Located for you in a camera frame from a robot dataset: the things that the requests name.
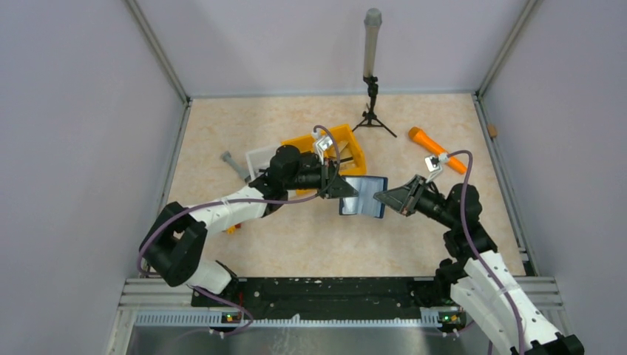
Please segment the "blue leather card holder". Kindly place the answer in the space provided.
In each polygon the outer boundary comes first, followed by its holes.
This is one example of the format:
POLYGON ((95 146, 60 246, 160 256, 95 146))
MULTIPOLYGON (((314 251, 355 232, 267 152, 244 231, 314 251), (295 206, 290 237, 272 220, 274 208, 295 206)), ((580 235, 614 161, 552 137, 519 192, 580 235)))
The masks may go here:
POLYGON ((374 195, 387 190, 388 179, 379 176, 344 176, 357 192, 356 197, 345 197, 339 200, 339 215, 365 215, 382 219, 385 205, 374 198, 374 195))

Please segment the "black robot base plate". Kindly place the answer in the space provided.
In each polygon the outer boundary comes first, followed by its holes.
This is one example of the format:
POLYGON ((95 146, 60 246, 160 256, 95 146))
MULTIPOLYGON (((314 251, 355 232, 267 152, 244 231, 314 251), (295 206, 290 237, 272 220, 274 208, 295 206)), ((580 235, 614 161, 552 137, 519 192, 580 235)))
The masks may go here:
POLYGON ((256 320, 411 320, 454 304, 432 277, 249 277, 221 297, 256 320))

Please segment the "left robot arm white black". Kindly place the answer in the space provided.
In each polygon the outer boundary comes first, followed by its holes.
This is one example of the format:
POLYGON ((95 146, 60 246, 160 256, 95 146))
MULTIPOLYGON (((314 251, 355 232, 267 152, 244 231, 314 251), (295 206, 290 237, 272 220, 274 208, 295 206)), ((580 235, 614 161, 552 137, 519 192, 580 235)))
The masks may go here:
POLYGON ((237 296, 235 275, 218 261, 204 260, 206 241, 229 227, 273 214, 291 203, 290 191, 306 189, 327 199, 358 195, 339 176, 338 163, 283 145, 269 167, 239 191, 193 207, 167 204, 139 247, 140 259, 169 286, 201 287, 218 305, 229 305, 237 296))

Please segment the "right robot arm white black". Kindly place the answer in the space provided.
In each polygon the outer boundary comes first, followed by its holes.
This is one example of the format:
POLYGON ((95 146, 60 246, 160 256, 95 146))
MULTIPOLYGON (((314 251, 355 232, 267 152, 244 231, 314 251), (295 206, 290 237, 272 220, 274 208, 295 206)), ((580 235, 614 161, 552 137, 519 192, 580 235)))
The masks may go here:
POLYGON ((377 192, 374 199, 399 214, 422 214, 447 227, 450 258, 435 272, 433 293, 444 305, 461 306, 500 354, 584 354, 576 335, 548 321, 508 271, 498 247, 480 221, 477 189, 464 181, 448 195, 416 175, 403 186, 377 192))

